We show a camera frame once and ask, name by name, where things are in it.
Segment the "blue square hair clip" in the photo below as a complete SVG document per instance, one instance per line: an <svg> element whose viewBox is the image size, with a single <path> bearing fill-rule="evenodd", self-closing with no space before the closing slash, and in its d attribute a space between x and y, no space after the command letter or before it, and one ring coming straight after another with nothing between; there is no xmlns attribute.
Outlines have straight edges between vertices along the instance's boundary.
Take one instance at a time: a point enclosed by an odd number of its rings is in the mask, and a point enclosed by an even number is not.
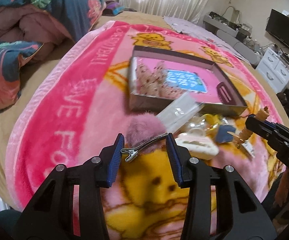
<svg viewBox="0 0 289 240"><path fill-rule="evenodd" d="M234 136L231 133L235 133L236 128L231 125L221 125L218 128L217 134L215 136L215 142L217 144L223 144L227 142L232 142Z"/></svg>

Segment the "white claw hair clip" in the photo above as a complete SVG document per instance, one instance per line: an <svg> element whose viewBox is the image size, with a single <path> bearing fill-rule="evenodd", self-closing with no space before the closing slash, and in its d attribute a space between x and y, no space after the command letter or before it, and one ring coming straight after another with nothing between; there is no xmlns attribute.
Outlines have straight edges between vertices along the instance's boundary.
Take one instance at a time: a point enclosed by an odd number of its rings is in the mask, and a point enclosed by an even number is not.
<svg viewBox="0 0 289 240"><path fill-rule="evenodd" d="M178 146L187 148L191 155L198 159L210 160L219 154L218 146L206 136L180 133L175 141Z"/></svg>

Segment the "clear plastic packet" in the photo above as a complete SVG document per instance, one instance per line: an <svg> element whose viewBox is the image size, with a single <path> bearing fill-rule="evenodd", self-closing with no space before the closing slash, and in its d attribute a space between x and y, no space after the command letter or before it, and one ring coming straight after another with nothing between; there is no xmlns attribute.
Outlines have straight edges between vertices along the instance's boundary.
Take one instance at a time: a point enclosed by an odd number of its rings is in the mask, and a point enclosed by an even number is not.
<svg viewBox="0 0 289 240"><path fill-rule="evenodd" d="M203 104L196 102L189 92L185 92L162 110L157 118L164 125L166 132L175 133L194 117L202 106Z"/></svg>

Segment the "pink pompom hair clip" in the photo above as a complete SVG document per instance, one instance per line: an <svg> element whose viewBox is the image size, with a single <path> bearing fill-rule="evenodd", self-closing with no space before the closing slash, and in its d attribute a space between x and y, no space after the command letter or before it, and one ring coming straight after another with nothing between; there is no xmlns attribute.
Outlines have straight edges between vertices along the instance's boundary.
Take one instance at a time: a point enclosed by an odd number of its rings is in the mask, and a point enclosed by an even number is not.
<svg viewBox="0 0 289 240"><path fill-rule="evenodd" d="M166 139L166 128L159 118L152 113L134 116L127 128L127 146L121 150L127 155L125 161L133 161L139 153L152 153L162 148Z"/></svg>

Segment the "yellow item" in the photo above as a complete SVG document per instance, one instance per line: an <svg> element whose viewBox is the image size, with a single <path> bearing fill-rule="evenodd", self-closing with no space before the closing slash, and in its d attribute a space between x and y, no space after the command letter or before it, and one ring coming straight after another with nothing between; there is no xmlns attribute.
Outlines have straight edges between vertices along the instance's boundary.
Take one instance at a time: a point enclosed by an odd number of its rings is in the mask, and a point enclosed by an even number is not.
<svg viewBox="0 0 289 240"><path fill-rule="evenodd" d="M219 115L204 114L201 119L202 127L206 133L215 131L222 124Z"/></svg>

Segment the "white drawer cabinet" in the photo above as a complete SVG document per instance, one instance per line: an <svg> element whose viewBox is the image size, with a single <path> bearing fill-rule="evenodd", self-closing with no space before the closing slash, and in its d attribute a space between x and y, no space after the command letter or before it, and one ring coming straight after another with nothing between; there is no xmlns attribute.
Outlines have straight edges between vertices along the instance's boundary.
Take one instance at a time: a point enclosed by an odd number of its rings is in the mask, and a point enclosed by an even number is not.
<svg viewBox="0 0 289 240"><path fill-rule="evenodd" d="M275 93L289 89L289 64L272 48L267 48L256 67Z"/></svg>

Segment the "pearl butterfly hair clip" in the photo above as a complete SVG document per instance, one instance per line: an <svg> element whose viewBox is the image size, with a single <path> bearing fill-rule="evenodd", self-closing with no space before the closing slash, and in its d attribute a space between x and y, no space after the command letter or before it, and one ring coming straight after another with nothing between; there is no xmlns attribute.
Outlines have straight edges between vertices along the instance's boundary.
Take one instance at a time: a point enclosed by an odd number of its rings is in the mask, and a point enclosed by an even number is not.
<svg viewBox="0 0 289 240"><path fill-rule="evenodd" d="M187 122L184 126L184 132L198 136L206 136L209 124L205 119L195 119Z"/></svg>

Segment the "pink bear fleece blanket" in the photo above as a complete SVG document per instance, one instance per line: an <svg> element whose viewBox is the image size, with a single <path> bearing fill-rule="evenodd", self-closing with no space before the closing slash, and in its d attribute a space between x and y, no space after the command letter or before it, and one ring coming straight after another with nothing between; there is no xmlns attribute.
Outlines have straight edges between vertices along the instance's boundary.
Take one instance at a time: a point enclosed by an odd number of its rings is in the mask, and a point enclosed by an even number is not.
<svg viewBox="0 0 289 240"><path fill-rule="evenodd" d="M247 103L282 108L236 57L215 45L147 24L110 21L86 34L42 82L19 116L6 150L5 174L14 207L23 210L58 164L80 165L113 144L132 120L128 68L134 46L172 50L217 63ZM179 239L188 190L173 179L164 149L121 163L116 182L102 190L111 239Z"/></svg>

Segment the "black flat television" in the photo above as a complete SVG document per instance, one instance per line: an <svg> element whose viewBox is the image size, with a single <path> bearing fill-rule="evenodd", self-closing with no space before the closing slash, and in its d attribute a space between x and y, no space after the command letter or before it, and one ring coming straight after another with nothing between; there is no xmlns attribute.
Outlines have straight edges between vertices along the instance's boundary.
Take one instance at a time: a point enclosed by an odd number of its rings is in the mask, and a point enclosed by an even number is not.
<svg viewBox="0 0 289 240"><path fill-rule="evenodd" d="M266 25L266 32L289 49L289 17L272 9Z"/></svg>

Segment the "grey cluttered desk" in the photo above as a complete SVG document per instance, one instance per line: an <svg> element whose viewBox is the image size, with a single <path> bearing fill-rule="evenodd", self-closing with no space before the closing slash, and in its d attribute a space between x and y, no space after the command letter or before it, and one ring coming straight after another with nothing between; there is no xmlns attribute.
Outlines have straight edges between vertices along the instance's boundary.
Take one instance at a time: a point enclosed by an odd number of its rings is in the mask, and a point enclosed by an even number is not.
<svg viewBox="0 0 289 240"><path fill-rule="evenodd" d="M230 45L256 68L261 61L261 57L243 43L244 36L240 32L238 25L228 21L226 18L213 11L203 17L203 23L206 30L212 32L218 38Z"/></svg>

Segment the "shallow cardboard tray box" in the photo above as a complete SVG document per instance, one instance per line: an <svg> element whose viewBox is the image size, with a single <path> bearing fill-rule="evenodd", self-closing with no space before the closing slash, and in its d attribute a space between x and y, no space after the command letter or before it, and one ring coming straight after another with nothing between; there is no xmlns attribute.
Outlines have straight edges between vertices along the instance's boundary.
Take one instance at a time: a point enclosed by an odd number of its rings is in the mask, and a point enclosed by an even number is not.
<svg viewBox="0 0 289 240"><path fill-rule="evenodd" d="M202 112L240 116L247 103L218 64L171 50L134 46L128 71L129 108L159 113L189 93Z"/></svg>

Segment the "speckled sheer bow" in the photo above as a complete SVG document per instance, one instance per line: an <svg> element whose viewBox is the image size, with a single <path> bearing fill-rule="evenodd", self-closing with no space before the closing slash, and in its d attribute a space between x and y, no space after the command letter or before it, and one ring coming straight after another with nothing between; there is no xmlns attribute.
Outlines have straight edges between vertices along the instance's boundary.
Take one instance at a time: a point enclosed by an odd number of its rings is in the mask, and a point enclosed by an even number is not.
<svg viewBox="0 0 289 240"><path fill-rule="evenodd" d="M184 94L183 89L167 83L167 69L164 61L159 61L153 70L150 70L144 63L139 63L136 68L136 76L139 94L171 100Z"/></svg>

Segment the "lavender sheet on bed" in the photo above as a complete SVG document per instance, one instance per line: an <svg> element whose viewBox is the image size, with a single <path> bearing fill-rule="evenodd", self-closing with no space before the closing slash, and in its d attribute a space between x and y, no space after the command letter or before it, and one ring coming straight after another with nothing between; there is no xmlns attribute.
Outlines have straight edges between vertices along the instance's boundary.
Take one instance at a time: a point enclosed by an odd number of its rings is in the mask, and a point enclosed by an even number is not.
<svg viewBox="0 0 289 240"><path fill-rule="evenodd" d="M238 59L249 63L246 58L234 50L233 46L221 40L219 37L207 31L206 29L180 18L164 16L163 19L177 33L186 34L200 40L208 41L221 48L222 50L232 53Z"/></svg>

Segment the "floral navy pink duvet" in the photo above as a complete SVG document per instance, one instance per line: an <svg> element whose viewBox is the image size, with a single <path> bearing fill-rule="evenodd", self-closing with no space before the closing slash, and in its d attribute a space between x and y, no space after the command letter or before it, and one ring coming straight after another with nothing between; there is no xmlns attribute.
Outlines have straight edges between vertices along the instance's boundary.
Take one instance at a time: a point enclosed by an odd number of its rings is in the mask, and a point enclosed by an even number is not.
<svg viewBox="0 0 289 240"><path fill-rule="evenodd" d="M104 0L0 0L0 111L20 96L20 69L42 61L63 40L79 41Z"/></svg>

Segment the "purple striped pillow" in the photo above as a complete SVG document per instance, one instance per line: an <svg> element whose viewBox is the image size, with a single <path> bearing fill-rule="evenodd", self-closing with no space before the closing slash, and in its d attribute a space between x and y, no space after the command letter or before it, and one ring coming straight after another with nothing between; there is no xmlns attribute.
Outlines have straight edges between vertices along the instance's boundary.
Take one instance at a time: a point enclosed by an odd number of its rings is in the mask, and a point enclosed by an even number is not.
<svg viewBox="0 0 289 240"><path fill-rule="evenodd" d="M117 1L106 1L106 8L103 10L103 16L116 16L124 11L124 6Z"/></svg>

